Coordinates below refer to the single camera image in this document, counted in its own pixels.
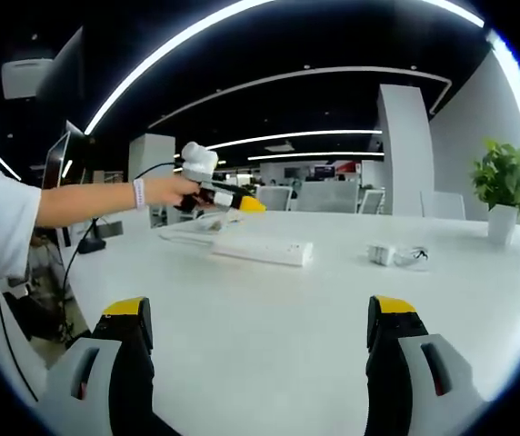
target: white shirt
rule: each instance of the white shirt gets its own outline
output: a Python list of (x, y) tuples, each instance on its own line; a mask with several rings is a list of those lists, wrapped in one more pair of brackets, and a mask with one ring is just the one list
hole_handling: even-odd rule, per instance
[[(40, 189), (19, 183), (0, 173), (0, 279), (7, 276), (24, 276), (40, 194)], [(30, 387), (39, 396), (45, 389), (44, 361), (28, 343), (4, 298), (0, 298), (0, 306), (15, 358)], [(8, 350), (1, 318), (0, 369), (20, 398), (26, 404), (33, 405), (34, 400), (17, 372)]]
[(40, 194), (0, 172), (0, 278), (24, 276)]

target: air conditioner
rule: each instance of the air conditioner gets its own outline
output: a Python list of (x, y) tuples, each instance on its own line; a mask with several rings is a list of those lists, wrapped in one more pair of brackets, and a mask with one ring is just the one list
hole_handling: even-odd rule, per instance
[(2, 86), (5, 100), (35, 96), (35, 90), (44, 79), (52, 59), (24, 59), (2, 65)]

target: white flower pot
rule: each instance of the white flower pot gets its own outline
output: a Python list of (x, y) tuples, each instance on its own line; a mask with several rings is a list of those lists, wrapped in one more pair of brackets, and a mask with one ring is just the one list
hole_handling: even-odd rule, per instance
[(488, 239), (497, 245), (508, 245), (513, 239), (518, 209), (497, 204), (488, 211)]

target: white bracelet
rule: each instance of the white bracelet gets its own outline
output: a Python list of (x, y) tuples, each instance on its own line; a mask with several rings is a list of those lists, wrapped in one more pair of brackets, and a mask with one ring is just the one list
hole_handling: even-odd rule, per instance
[(145, 180), (134, 179), (133, 189), (135, 190), (135, 207), (137, 209), (144, 209), (145, 204)]

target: hand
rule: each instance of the hand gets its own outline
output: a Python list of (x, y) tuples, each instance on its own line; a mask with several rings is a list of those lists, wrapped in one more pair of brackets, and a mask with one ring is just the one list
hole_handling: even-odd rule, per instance
[(145, 202), (178, 206), (184, 195), (199, 193), (199, 184), (180, 175), (145, 179)]

